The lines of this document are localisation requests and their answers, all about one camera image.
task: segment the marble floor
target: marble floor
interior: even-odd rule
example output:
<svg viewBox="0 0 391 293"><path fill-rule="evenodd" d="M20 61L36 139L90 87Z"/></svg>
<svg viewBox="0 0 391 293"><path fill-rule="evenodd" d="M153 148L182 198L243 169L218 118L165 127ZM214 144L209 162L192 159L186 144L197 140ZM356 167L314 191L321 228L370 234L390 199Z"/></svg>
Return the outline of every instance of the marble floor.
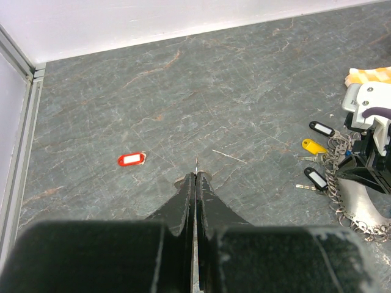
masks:
<svg viewBox="0 0 391 293"><path fill-rule="evenodd" d="M254 225L337 225L310 184L301 141L342 129L349 68L391 64L391 2L50 62L20 233L45 219L144 219L200 168ZM144 165L117 158L147 153ZM223 156L215 151L228 154ZM389 197L378 207L390 217ZM364 243L391 292L391 242Z"/></svg>

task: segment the white panel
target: white panel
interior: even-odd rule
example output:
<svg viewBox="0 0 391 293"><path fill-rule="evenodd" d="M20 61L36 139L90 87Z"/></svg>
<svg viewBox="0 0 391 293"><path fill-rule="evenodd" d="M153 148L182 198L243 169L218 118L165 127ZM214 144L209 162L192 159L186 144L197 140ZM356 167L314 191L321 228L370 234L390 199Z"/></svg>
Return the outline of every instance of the white panel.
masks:
<svg viewBox="0 0 391 293"><path fill-rule="evenodd" d="M0 207L25 92L26 82L0 54Z"/></svg>
<svg viewBox="0 0 391 293"><path fill-rule="evenodd" d="M5 0L0 23L35 64L373 0Z"/></svg>

